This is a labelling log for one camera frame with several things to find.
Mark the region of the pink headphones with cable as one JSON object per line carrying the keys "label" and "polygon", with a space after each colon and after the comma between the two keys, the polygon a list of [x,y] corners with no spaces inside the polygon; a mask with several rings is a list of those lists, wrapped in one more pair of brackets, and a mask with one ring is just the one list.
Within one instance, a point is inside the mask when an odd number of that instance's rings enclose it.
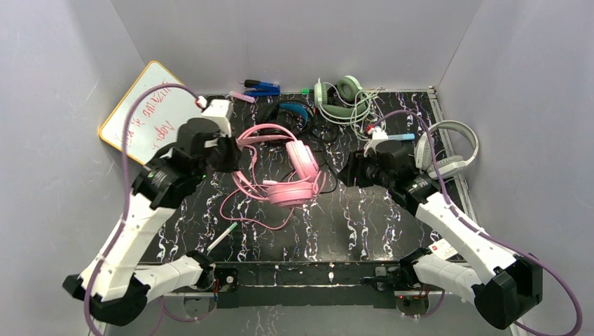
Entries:
{"label": "pink headphones with cable", "polygon": [[[230,223],[251,223],[265,230],[281,230],[297,209],[315,201],[326,186],[328,174],[318,163],[314,150],[287,127],[270,122],[254,125],[238,136],[237,144],[241,150],[249,151],[249,165],[231,174],[235,189],[219,207],[222,219]],[[271,225],[226,211],[228,201],[237,196],[284,209],[287,216],[281,223]]]}

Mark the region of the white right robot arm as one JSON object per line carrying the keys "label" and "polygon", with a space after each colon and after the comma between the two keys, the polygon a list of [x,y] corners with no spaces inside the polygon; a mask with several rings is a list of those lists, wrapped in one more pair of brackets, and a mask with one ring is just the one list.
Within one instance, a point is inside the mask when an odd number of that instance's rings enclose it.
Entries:
{"label": "white right robot arm", "polygon": [[433,227],[468,262],[463,267],[430,248],[418,248],[397,267],[363,278],[379,291],[392,286],[434,285],[470,302],[498,329],[508,328],[543,299],[543,269],[485,237],[483,230],[445,195],[437,181],[416,171],[400,141],[371,127],[364,149],[350,153],[338,178],[347,187],[385,188],[395,204]]}

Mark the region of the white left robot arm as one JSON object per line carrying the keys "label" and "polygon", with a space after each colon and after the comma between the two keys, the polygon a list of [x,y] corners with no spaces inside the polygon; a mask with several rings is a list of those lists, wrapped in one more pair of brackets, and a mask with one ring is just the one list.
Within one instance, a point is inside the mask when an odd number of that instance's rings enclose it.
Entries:
{"label": "white left robot arm", "polygon": [[62,284],[73,298],[84,302],[86,314],[125,326],[150,301],[167,293],[188,286],[214,286],[214,262],[199,251],[148,269],[137,265],[161,227],[208,172],[237,170],[240,151],[230,124],[232,114],[229,101],[211,101],[199,117],[179,127],[174,142],[158,149],[142,167],[123,215],[97,257]]}

